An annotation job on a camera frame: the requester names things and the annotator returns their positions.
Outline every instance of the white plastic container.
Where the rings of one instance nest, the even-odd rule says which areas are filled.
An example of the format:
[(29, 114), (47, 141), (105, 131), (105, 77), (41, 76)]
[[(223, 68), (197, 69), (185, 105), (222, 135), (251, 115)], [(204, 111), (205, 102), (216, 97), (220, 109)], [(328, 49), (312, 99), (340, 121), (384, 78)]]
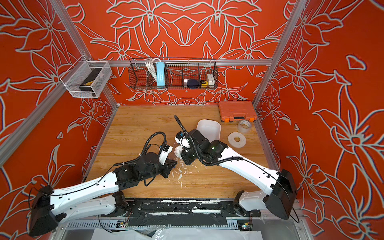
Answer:
[(199, 130), (204, 137), (208, 138), (210, 142), (220, 140), (221, 125), (216, 121), (207, 119), (200, 120), (196, 129)]

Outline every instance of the orange tool case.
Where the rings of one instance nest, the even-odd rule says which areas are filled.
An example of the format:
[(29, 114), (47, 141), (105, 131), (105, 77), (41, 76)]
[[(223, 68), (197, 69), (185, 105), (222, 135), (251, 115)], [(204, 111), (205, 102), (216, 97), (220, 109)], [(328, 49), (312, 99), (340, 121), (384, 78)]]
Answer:
[(222, 122), (248, 120), (253, 122), (256, 112), (251, 101), (223, 101), (218, 103)]

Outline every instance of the wire basket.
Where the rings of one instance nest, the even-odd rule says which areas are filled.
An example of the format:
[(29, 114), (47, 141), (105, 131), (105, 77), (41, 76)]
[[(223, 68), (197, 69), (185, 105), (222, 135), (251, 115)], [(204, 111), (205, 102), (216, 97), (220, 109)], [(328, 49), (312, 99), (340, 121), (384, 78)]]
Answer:
[[(145, 62), (153, 61), (153, 58), (132, 58), (130, 59), (129, 86), (133, 89), (214, 89), (218, 85), (218, 72), (216, 59), (202, 58), (160, 58), (164, 62), (165, 86), (158, 86), (156, 80), (148, 71)], [(157, 72), (156, 58), (154, 63)], [(214, 83), (201, 85), (201, 81), (208, 80), (208, 74), (212, 74)], [(199, 85), (187, 86), (189, 79), (197, 80)]]
[(61, 79), (65, 88), (74, 98), (98, 98), (112, 75), (112, 69), (108, 62), (101, 67), (94, 81), (89, 86), (82, 85), (83, 81), (91, 74), (94, 68), (90, 68), (87, 61), (80, 61), (76, 72), (68, 79)]

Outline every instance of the black wire basket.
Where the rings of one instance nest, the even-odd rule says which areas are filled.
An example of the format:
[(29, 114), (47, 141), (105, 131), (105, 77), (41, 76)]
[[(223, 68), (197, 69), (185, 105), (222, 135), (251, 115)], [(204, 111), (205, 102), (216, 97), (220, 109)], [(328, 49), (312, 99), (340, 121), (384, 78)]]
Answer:
[[(155, 72), (156, 62), (164, 62), (164, 86), (158, 86), (147, 69), (145, 62), (152, 60)], [(214, 89), (218, 85), (216, 59), (161, 57), (131, 58), (129, 61), (129, 86), (133, 89)], [(213, 77), (211, 85), (208, 74)]]

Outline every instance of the clear tape roll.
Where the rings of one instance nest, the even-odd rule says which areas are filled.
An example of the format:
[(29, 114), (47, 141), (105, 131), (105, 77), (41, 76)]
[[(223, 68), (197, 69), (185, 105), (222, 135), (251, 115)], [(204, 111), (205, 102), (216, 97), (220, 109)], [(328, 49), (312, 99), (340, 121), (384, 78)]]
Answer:
[(241, 133), (247, 133), (251, 131), (252, 124), (247, 120), (241, 120), (237, 124), (237, 130)]
[(233, 146), (233, 147), (237, 147), (237, 148), (240, 148), (240, 147), (244, 147), (245, 144), (247, 143), (247, 140), (246, 138), (244, 137), (243, 134), (239, 133), (239, 132), (233, 132), (231, 133), (229, 136), (228, 136), (228, 141), (229, 143)]

